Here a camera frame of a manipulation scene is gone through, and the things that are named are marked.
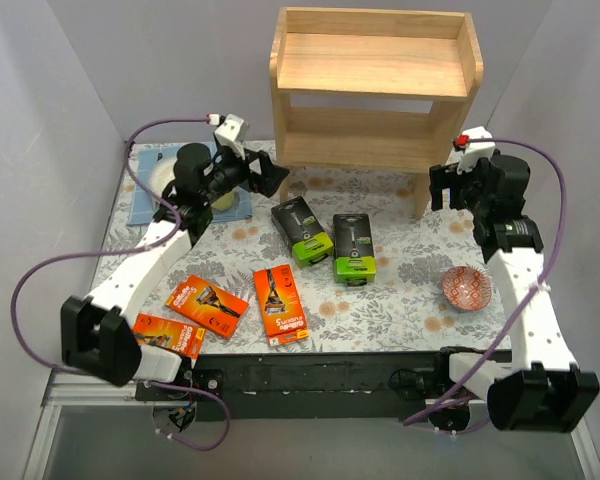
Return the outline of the green black razor box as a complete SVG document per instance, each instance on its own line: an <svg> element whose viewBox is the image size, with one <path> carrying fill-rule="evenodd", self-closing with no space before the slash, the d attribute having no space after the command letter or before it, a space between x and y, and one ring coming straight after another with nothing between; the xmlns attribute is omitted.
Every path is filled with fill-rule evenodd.
<svg viewBox="0 0 600 480"><path fill-rule="evenodd" d="M272 207L271 218L300 268L320 263L333 253L330 236L303 197Z"/></svg>
<svg viewBox="0 0 600 480"><path fill-rule="evenodd" d="M375 281L377 268L369 216L333 216L333 272L336 283L350 287Z"/></svg>

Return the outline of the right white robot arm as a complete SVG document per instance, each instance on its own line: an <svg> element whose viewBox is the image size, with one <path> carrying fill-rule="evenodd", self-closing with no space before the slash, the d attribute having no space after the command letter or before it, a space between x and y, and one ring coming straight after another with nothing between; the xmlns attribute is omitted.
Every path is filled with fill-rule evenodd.
<svg viewBox="0 0 600 480"><path fill-rule="evenodd" d="M494 153L470 172L459 164L429 171L431 204L473 216L480 246L508 319L503 328L511 344L508 368L492 360L493 351L450 349L448 363L432 373L434 389L455 397L464 389L485 400L498 430L572 432L600 392L593 372L580 369L566 345L545 283L547 262L536 223L523 212L530 179L528 164Z"/></svg>

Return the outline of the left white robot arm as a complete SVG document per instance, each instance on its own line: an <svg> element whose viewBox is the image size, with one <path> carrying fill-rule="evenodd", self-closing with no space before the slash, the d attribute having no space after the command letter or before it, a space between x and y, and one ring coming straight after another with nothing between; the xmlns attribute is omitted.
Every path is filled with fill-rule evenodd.
<svg viewBox="0 0 600 480"><path fill-rule="evenodd" d="M265 151L239 156L229 147L212 152L201 143L186 144L159 161L150 186L163 203L135 253L85 297L71 296L61 307L63 362L115 386L157 381L168 398L185 398L193 377L181 367L181 355L136 340L140 309L204 234L217 199L236 187L270 198L288 174Z"/></svg>

